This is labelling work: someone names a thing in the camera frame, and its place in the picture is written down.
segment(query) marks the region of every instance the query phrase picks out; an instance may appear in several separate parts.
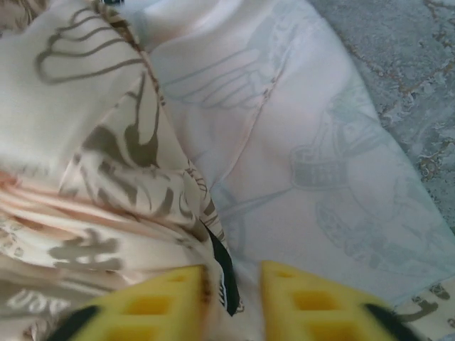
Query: brown print design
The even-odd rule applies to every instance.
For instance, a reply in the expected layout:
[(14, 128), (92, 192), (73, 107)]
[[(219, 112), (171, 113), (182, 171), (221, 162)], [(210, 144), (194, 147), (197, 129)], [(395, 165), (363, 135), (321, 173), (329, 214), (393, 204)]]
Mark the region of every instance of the brown print design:
[[(117, 239), (109, 238), (101, 240), (100, 235), (94, 229), (86, 229), (87, 238), (76, 237), (63, 242), (61, 247), (54, 247), (48, 251), (49, 256), (59, 261), (54, 263), (56, 268), (72, 270), (110, 270), (122, 269), (122, 263), (118, 258), (105, 261), (97, 261), (96, 256), (102, 254), (114, 254), (119, 249)], [(82, 263), (78, 259), (87, 257), (88, 262)]]
[[(92, 15), (82, 17), (82, 14), (85, 12), (91, 13)], [(92, 50), (87, 51), (87, 52), (76, 52), (77, 49), (76, 49), (76, 51), (54, 50), (54, 45), (59, 40), (66, 40), (66, 41), (70, 41), (73, 43), (82, 43), (99, 32), (115, 31), (111, 26), (106, 25), (106, 26), (99, 26), (96, 29), (86, 33), (84, 36), (81, 36), (81, 37), (65, 36), (65, 34), (68, 33), (69, 31), (74, 30), (74, 29), (78, 28), (79, 26), (83, 25), (84, 23), (87, 23), (88, 21), (91, 21), (91, 20), (102, 21), (102, 18), (99, 15), (95, 14), (89, 8), (80, 9), (79, 11), (76, 11), (73, 14), (73, 16), (71, 17), (71, 19), (68, 23), (68, 26), (58, 28), (56, 30), (56, 33), (49, 37), (46, 49), (42, 53), (40, 53), (35, 59), (36, 72), (38, 73), (38, 76), (40, 77), (40, 79), (43, 82), (55, 85), (55, 84), (71, 82), (71, 81), (75, 81), (75, 80), (83, 80), (86, 78), (105, 75), (109, 72), (118, 70), (118, 69), (128, 66), (128, 65), (144, 63), (143, 59), (140, 57), (140, 55), (138, 55), (137, 58), (123, 60), (121, 62), (118, 62), (117, 64), (107, 66), (100, 70), (88, 72), (85, 74), (68, 75), (65, 77), (54, 77), (54, 76), (48, 74), (48, 72), (46, 72), (44, 70), (44, 62), (50, 57), (62, 57), (62, 58), (67, 58), (68, 60), (72, 60), (74, 58), (88, 58), (88, 57), (94, 55), (95, 53), (98, 53), (98, 52), (102, 51), (103, 49), (110, 47), (111, 45), (114, 45), (117, 43), (126, 43), (124, 38), (122, 38), (121, 36), (117, 36), (117, 38), (111, 38), (109, 40), (106, 40), (101, 45), (99, 45), (96, 48), (93, 48)]]

